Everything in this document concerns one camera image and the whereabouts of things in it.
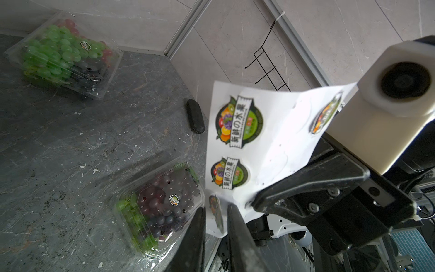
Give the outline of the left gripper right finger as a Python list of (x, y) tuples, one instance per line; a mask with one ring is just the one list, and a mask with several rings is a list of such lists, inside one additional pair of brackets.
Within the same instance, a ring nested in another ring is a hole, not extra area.
[(227, 207), (228, 246), (232, 272), (268, 272), (239, 208)]

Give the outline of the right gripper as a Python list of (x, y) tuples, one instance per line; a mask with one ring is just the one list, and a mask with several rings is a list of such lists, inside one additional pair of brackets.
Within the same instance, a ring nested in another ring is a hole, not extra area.
[(330, 136), (328, 152), (260, 191), (252, 206), (307, 226), (321, 248), (337, 255), (362, 247), (416, 215), (416, 203)]

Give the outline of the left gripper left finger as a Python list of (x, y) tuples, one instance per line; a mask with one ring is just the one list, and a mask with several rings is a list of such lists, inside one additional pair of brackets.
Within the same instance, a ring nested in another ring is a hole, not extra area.
[(165, 272), (203, 272), (205, 265), (206, 211), (196, 210), (182, 242)]

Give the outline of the white sticker sheet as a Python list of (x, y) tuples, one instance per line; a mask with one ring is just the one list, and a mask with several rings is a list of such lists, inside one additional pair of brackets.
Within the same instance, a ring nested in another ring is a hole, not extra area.
[(354, 86), (284, 92), (214, 83), (205, 175), (209, 235), (225, 237), (230, 204), (244, 222), (261, 216), (256, 195), (308, 164)]

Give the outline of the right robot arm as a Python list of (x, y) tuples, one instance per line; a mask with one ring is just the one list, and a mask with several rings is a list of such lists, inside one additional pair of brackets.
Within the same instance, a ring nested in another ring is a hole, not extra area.
[(325, 253), (363, 247), (417, 214), (435, 167), (435, 38), (390, 46), (333, 115), (307, 166), (260, 191), (255, 211), (305, 226)]

